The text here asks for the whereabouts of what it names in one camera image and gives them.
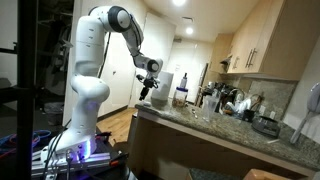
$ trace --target wooden floor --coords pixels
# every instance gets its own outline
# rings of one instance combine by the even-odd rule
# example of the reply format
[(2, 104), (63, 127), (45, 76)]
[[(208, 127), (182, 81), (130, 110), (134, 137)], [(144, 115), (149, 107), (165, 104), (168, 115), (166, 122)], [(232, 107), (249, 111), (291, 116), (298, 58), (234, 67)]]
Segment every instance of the wooden floor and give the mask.
[(132, 115), (137, 111), (135, 108), (128, 108), (99, 121), (97, 127), (101, 132), (111, 131), (112, 136), (109, 138), (109, 142), (112, 146), (116, 143), (125, 143), (127, 142)]

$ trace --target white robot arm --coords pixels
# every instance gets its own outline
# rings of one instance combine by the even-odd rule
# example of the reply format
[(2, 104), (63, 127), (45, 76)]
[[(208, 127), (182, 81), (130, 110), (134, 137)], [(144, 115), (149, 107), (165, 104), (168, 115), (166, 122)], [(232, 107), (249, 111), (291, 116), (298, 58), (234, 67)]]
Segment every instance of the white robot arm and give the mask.
[(146, 77), (137, 76), (144, 84), (140, 100), (145, 98), (149, 88), (157, 87), (156, 78), (161, 71), (162, 60), (150, 59), (140, 53), (143, 34), (134, 17), (118, 6), (92, 9), (88, 16), (79, 19), (76, 31), (71, 86), (79, 98), (72, 112), (72, 121), (61, 137), (53, 138), (41, 152), (43, 163), (46, 160), (64, 160), (67, 152), (75, 157), (75, 161), (87, 159), (96, 149), (98, 110), (110, 93), (108, 85), (97, 77), (104, 58), (106, 32), (122, 33), (134, 65), (147, 71)]

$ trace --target cabinet handle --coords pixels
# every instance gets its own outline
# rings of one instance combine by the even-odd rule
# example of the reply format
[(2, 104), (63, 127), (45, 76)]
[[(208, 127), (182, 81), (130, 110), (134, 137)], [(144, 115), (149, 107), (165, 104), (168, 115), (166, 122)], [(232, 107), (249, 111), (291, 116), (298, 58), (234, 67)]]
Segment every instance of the cabinet handle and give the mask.
[(237, 68), (237, 63), (238, 63), (239, 59), (240, 59), (239, 57), (236, 57), (236, 60), (235, 60), (235, 62), (233, 64), (233, 66), (232, 66), (232, 69)]
[(257, 53), (256, 48), (253, 48), (253, 50), (252, 50), (252, 53), (251, 53), (251, 57), (250, 57), (250, 61), (249, 61), (248, 67), (250, 67), (250, 66), (252, 66), (252, 65), (253, 65), (253, 64), (251, 63), (251, 61), (252, 61), (252, 59), (253, 59), (253, 55), (254, 55), (254, 53)]
[(252, 54), (252, 49), (251, 49), (250, 54), (249, 54), (248, 59), (247, 59), (246, 68), (249, 67), (249, 60), (251, 58), (251, 54)]

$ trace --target recessed light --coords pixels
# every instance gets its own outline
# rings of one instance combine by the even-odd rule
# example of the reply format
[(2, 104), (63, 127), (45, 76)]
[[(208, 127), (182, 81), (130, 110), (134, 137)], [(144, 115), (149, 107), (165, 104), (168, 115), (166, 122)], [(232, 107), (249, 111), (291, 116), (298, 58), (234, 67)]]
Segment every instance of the recessed light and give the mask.
[(176, 6), (182, 6), (186, 3), (186, 0), (172, 0), (173, 4)]
[(187, 33), (187, 34), (192, 34), (192, 33), (193, 33), (193, 28), (188, 27), (188, 28), (186, 29), (186, 33)]

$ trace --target jar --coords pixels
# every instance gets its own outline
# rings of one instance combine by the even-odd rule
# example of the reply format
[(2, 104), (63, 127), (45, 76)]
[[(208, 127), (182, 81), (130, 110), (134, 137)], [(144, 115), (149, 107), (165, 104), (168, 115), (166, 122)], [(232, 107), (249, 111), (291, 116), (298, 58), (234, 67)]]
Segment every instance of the jar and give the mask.
[(172, 99), (172, 106), (183, 107), (186, 104), (188, 89), (177, 87)]

